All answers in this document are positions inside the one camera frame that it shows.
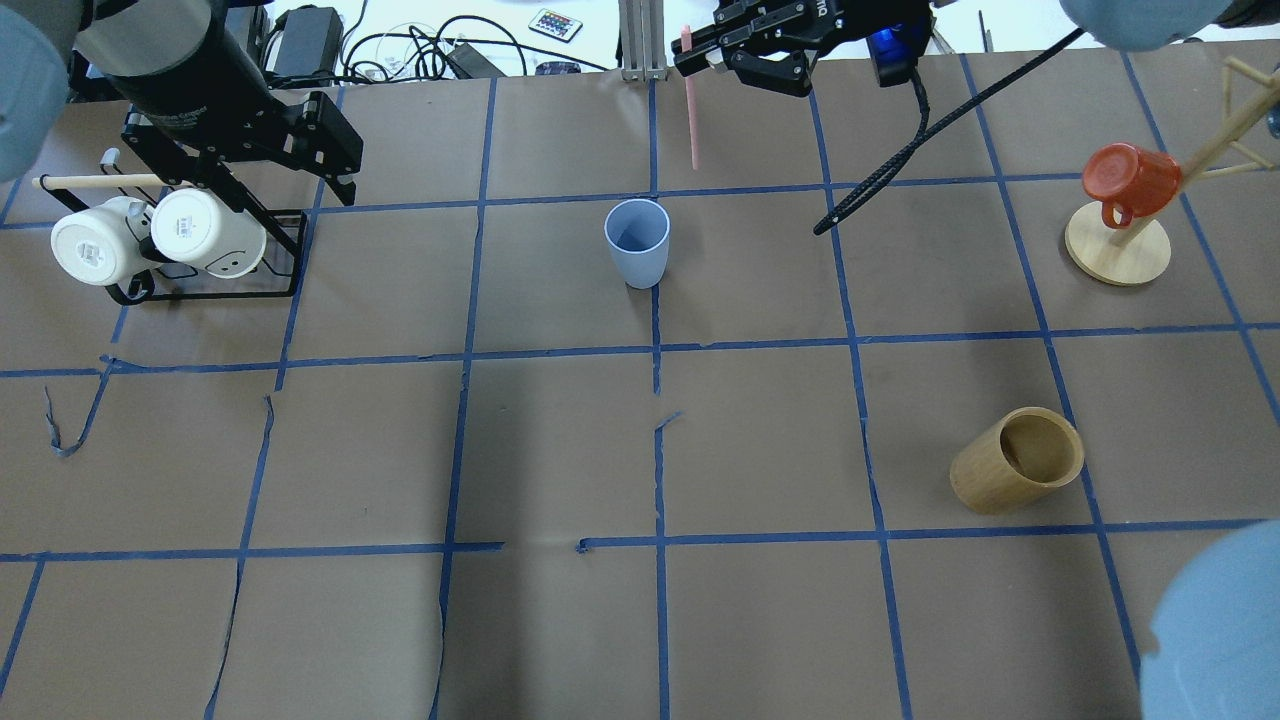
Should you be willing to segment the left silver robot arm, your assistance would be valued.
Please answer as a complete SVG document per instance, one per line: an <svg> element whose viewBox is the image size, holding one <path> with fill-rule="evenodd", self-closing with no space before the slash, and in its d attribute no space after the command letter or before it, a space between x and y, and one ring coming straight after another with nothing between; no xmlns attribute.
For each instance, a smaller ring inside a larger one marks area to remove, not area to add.
<svg viewBox="0 0 1280 720"><path fill-rule="evenodd" d="M273 161L321 178L349 206L364 141L323 92L288 105L225 26L224 1L5 1L3 179L35 164L81 54L145 118L123 138L160 179L256 208L230 164Z"/></svg>

